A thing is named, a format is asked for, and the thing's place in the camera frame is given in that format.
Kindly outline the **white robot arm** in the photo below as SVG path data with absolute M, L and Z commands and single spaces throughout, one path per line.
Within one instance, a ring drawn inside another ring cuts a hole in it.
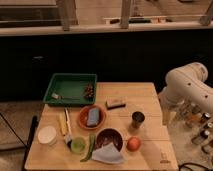
M 166 74 L 166 86 L 158 94 L 164 125 L 169 123 L 170 112 L 179 108 L 185 100 L 213 114 L 213 88 L 205 84 L 207 78 L 208 70 L 199 62 L 172 69 Z

